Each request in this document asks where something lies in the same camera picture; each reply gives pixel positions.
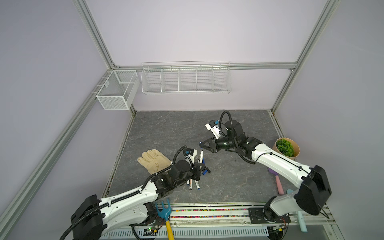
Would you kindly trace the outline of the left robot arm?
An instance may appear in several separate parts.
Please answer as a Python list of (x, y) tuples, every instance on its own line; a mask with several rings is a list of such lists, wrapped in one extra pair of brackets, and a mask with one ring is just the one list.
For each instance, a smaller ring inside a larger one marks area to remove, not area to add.
[(155, 201), (190, 179), (198, 181), (205, 170), (205, 164), (179, 160), (125, 193), (101, 199), (91, 195), (73, 213), (71, 225), (60, 238), (64, 240), (72, 233), (75, 240), (98, 240), (103, 234), (126, 225), (150, 224), (158, 217)]

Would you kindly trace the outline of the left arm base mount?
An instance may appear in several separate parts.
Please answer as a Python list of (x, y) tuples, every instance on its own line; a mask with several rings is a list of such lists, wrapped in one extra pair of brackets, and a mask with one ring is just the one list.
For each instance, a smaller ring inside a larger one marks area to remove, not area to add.
[(164, 222), (164, 220), (158, 215), (154, 205), (148, 205), (147, 210), (147, 218), (142, 223), (133, 224), (133, 226), (160, 226)]

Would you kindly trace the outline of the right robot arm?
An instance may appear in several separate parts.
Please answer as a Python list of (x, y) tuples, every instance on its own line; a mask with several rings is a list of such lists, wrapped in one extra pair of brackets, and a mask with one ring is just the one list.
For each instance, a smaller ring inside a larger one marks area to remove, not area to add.
[(316, 165), (309, 167), (280, 154), (262, 141), (248, 137), (242, 125), (232, 119), (229, 111), (223, 111), (229, 120), (211, 120), (205, 127), (213, 137), (200, 143), (202, 149), (217, 153), (220, 150), (236, 153), (248, 164), (262, 164), (290, 181), (297, 190), (282, 196), (273, 196), (264, 205), (262, 218), (274, 223), (280, 217), (293, 212), (306, 212), (313, 216), (324, 215), (323, 207), (332, 194), (326, 171)]

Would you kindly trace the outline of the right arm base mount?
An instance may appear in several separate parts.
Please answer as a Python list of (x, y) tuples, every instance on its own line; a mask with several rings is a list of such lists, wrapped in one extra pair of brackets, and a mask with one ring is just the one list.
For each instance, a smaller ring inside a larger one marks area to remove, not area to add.
[(252, 224), (289, 224), (291, 219), (288, 214), (278, 216), (263, 207), (252, 207), (248, 209), (249, 218)]

